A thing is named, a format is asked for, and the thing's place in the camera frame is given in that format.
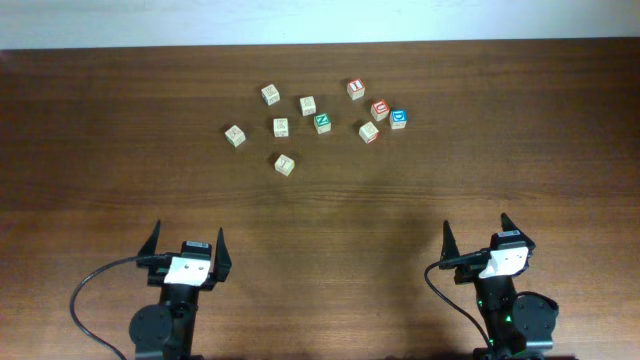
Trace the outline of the wooden block number four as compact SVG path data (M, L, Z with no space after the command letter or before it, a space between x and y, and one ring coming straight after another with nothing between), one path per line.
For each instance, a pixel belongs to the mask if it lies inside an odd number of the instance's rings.
M295 161L285 154L281 154L274 163L274 168L282 175L289 176L295 168Z

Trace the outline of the wooden block number five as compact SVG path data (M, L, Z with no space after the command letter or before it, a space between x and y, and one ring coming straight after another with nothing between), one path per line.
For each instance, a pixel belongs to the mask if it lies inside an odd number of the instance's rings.
M287 118L275 118L273 120L273 134L278 138L289 136L289 125Z

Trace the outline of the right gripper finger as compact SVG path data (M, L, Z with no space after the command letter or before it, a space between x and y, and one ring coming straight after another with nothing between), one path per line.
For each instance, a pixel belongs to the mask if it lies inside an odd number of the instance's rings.
M438 267L440 270L455 268L459 258L460 253L451 226L445 220L443 222L443 242Z
M509 218L506 213L500 215L501 228L503 232L520 233L521 230L515 223Z

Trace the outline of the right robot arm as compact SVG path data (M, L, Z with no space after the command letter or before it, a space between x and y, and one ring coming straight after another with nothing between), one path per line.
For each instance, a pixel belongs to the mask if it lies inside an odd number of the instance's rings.
M506 214L500 220L502 230L491 236L487 248L464 255L444 222L438 268L453 269L457 285L474 285L487 342L473 351L475 359L542 359L553 348L559 305L539 293L515 289L513 279L528 269L536 245Z

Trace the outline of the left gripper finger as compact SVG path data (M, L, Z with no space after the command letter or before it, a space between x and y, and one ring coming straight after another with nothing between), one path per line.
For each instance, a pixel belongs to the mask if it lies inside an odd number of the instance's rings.
M216 281L225 281L231 271L231 268L232 260L225 243L224 231L222 228L220 228L216 240L215 259L213 267L214 279Z
M153 264L156 257L156 248L159 240L160 229L161 221L157 220L151 235L138 251L138 259L136 260L136 266L138 268L149 267Z

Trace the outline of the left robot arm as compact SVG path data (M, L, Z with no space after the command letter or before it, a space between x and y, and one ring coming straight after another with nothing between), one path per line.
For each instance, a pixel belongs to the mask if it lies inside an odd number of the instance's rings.
M224 282L232 268L224 232L214 244L185 241L179 252L158 254L160 223L138 252L136 266L145 268L147 285L158 287L157 303L138 310L129 336L140 360L196 360L192 352L199 295Z

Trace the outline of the wooden block pineapple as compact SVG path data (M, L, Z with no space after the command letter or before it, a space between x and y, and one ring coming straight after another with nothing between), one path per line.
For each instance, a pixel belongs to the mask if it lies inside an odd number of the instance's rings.
M244 131L238 127L237 125L232 125L225 132L225 137L229 143L233 145L234 148L239 147L246 141L246 134Z

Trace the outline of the wooden block blue D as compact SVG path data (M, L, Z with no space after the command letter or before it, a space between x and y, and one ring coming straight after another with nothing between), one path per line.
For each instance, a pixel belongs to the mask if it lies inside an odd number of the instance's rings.
M408 121L408 117L405 110L402 110L402 109L392 110L389 114L390 127L393 130L405 128L407 121Z

